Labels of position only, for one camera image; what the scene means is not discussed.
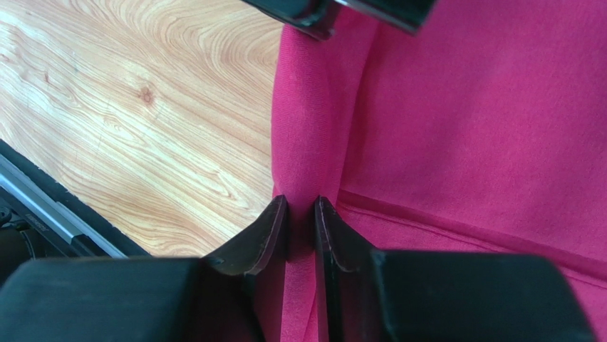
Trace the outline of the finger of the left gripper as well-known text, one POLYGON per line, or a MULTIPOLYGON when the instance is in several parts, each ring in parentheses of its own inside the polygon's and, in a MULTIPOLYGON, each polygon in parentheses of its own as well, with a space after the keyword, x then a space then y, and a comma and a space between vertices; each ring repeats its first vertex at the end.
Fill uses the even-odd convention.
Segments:
POLYGON ((437 1, 342 0, 337 3, 415 34, 424 25, 437 1))
POLYGON ((339 13, 339 4, 331 0, 244 0, 277 21, 319 41, 329 39, 339 13))

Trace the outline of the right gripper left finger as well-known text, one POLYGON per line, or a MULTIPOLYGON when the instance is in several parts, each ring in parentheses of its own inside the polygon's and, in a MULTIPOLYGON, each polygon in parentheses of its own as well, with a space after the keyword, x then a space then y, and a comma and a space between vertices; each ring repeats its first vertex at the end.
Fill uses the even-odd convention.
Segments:
POLYGON ((202 258, 39 259, 1 288, 3 341, 279 341, 288 203, 202 258))

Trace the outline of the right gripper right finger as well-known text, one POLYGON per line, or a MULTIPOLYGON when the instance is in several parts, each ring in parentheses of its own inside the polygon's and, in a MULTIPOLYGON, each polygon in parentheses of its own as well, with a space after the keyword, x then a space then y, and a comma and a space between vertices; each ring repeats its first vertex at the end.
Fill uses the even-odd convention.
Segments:
POLYGON ((314 205, 320 341, 595 341, 560 271, 520 254, 380 249, 314 205))

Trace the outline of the magenta t shirt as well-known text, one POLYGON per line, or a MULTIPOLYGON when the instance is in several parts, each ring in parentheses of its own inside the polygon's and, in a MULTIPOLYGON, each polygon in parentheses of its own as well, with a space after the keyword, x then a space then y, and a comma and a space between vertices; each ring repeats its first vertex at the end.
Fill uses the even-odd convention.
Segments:
POLYGON ((271 173, 282 341, 316 341, 312 206, 378 247, 540 254, 606 339, 606 3, 439 1, 414 36, 351 9, 285 26, 271 173))

